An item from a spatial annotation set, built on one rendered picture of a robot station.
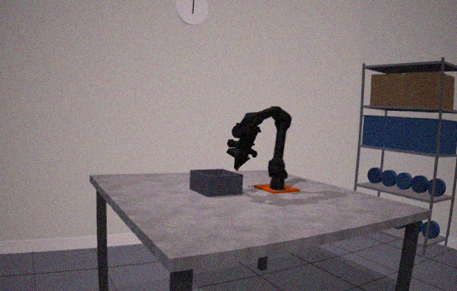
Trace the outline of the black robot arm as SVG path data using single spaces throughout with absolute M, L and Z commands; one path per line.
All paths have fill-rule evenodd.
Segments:
M 272 106 L 259 112 L 246 113 L 242 121 L 236 123 L 236 126 L 232 129 L 232 136 L 234 138 L 239 138 L 239 140 L 229 139 L 227 145 L 238 149 L 241 142 L 240 139 L 247 139 L 254 142 L 257 134 L 261 132 L 258 125 L 271 116 L 275 120 L 277 134 L 274 157 L 272 160 L 269 160 L 268 167 L 269 177 L 272 177 L 270 189 L 280 190 L 284 189 L 284 179 L 287 179 L 283 156 L 286 131 L 290 127 L 292 120 L 291 115 L 287 111 L 281 109 L 279 106 Z

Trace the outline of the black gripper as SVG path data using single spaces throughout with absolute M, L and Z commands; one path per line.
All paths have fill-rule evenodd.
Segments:
M 240 139 L 240 141 L 238 150 L 235 148 L 229 148 L 226 152 L 235 158 L 234 169 L 237 169 L 239 165 L 240 168 L 245 162 L 247 162 L 250 159 L 249 154 L 252 155 L 253 158 L 256 158 L 257 156 L 257 152 L 251 149 L 251 147 L 255 145 L 254 142 L 247 139 Z

